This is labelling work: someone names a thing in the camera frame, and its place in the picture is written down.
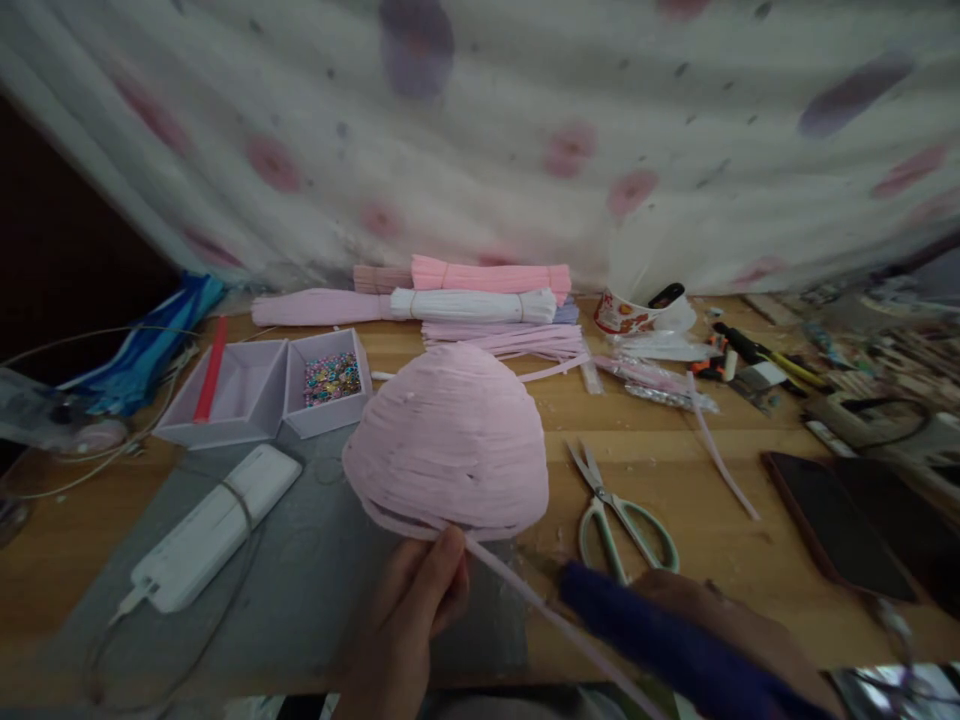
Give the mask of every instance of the green-handled scissors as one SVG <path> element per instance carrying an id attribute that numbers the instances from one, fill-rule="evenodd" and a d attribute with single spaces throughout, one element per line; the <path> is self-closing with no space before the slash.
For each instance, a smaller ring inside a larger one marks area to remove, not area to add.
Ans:
<path id="1" fill-rule="evenodd" d="M 633 540 L 640 552 L 643 553 L 643 557 L 646 558 L 650 567 L 678 572 L 680 570 L 680 555 L 677 553 L 677 546 L 673 544 L 673 538 L 670 537 L 670 533 L 666 531 L 663 525 L 644 508 L 636 503 L 621 500 L 617 495 L 603 486 L 603 479 L 600 477 L 597 461 L 593 459 L 593 453 L 590 452 L 590 448 L 583 445 L 583 454 L 586 458 L 586 463 L 580 458 L 580 453 L 577 452 L 576 448 L 571 445 L 569 441 L 567 441 L 567 449 L 570 451 L 570 454 L 573 455 L 577 467 L 580 468 L 580 474 L 583 475 L 583 479 L 587 481 L 587 485 L 589 485 L 593 491 L 593 499 L 590 501 L 590 506 L 586 512 L 583 513 L 583 518 L 580 520 L 580 556 L 583 559 L 584 565 L 590 565 L 590 559 L 587 555 L 587 528 L 590 527 L 590 523 L 596 522 L 600 527 L 600 536 L 603 540 L 604 549 L 606 550 L 610 564 L 613 566 L 613 571 L 617 576 L 617 582 L 621 585 L 627 584 L 627 576 L 623 571 L 623 564 L 620 562 L 620 554 L 617 552 L 616 545 L 613 543 L 613 535 L 610 533 L 610 522 L 607 520 L 607 514 L 604 510 L 604 506 L 608 505 L 613 508 L 613 512 L 620 519 L 623 527 L 626 528 L 630 539 Z M 630 517 L 630 513 L 641 515 L 653 526 L 654 530 L 657 531 L 657 534 L 663 541 L 663 549 L 666 555 L 663 562 L 660 562 L 660 558 L 658 558 L 656 553 L 647 545 L 647 541 L 643 539 L 643 535 Z"/>

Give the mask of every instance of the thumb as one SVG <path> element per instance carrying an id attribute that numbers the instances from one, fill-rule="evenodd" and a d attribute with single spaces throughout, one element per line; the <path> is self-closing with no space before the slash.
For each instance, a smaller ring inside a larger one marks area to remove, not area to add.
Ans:
<path id="1" fill-rule="evenodd" d="M 457 574 L 464 549 L 465 540 L 460 528 L 449 525 L 440 533 L 397 609 L 403 626 L 422 633 L 424 637 L 429 635 L 437 609 Z"/>

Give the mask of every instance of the hand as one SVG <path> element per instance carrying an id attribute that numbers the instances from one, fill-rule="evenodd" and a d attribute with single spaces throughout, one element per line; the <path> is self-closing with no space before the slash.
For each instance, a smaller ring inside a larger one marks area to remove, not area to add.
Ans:
<path id="1" fill-rule="evenodd" d="M 651 570 L 630 588 L 664 610 L 696 623 L 794 692 L 837 718 L 846 717 L 836 694 L 820 677 L 790 632 L 716 588 L 666 570 Z"/>
<path id="2" fill-rule="evenodd" d="M 430 678 L 430 640 L 463 615 L 469 595 L 459 528 L 448 527 L 432 545 L 401 542 L 373 597 L 336 720 L 413 720 Z"/>

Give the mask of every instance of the plastic wrapper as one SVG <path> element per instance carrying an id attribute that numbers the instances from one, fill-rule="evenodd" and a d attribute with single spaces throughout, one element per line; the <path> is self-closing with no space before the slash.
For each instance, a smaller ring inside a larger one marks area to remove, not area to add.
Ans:
<path id="1" fill-rule="evenodd" d="M 643 385 L 631 385 L 630 383 L 624 385 L 623 389 L 634 397 L 642 397 L 645 400 L 653 400 L 661 405 L 669 405 L 670 407 L 683 408 L 687 412 L 694 412 L 693 401 L 690 399 L 689 395 L 668 393 L 664 392 L 663 390 L 654 390 L 653 388 L 644 387 Z M 697 393 L 697 402 L 699 403 L 701 410 L 706 410 L 707 412 L 712 413 L 720 412 L 720 407 L 717 405 L 717 401 L 709 395 Z"/>
<path id="2" fill-rule="evenodd" d="M 696 342 L 688 333 L 675 330 L 653 330 L 639 335 L 612 335 L 607 338 L 618 358 L 703 362 L 721 353 L 711 345 Z"/>
<path id="3" fill-rule="evenodd" d="M 626 390 L 631 395 L 693 412 L 689 386 L 679 373 L 630 357 L 610 358 L 597 355 L 593 361 L 601 370 L 625 380 Z M 697 398 L 701 410 L 720 412 L 716 401 L 709 395 L 697 393 Z"/>
<path id="4" fill-rule="evenodd" d="M 580 366 L 580 374 L 583 376 L 583 386 L 590 395 L 605 395 L 606 391 L 603 389 L 603 381 L 600 379 L 600 373 L 597 372 L 597 365 L 593 362 L 593 355 L 590 353 L 590 348 L 587 347 L 586 341 L 584 341 L 583 347 L 587 354 L 590 355 L 590 359 Z"/>

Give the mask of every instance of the black phone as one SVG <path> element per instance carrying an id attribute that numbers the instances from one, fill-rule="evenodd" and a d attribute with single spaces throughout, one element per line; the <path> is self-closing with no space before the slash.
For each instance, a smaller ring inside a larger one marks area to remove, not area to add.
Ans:
<path id="1" fill-rule="evenodd" d="M 784 453 L 761 458 L 820 572 L 858 592 L 917 602 L 883 538 L 830 468 Z"/>
<path id="2" fill-rule="evenodd" d="M 960 620 L 957 528 L 880 460 L 837 458 L 833 469 L 897 559 L 937 605 Z"/>

